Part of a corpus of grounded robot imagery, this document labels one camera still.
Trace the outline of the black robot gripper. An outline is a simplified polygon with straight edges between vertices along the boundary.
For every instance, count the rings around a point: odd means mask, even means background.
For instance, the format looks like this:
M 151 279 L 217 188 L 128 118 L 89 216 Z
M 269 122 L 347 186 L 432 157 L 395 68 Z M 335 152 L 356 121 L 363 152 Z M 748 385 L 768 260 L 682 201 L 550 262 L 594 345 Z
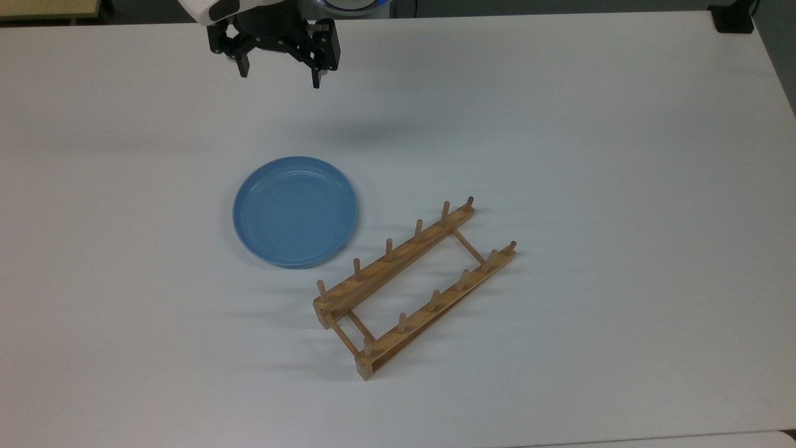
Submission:
M 248 77 L 248 54 L 255 48 L 291 54 L 309 67 L 315 89 L 320 88 L 323 76 L 339 68 L 341 49 L 335 20 L 322 18 L 310 24 L 302 15 L 299 1 L 281 1 L 239 12 L 233 18 L 235 37 L 228 36 L 228 26 L 228 22 L 207 26 L 208 46 L 211 53 L 224 54 L 235 62 L 242 78 Z

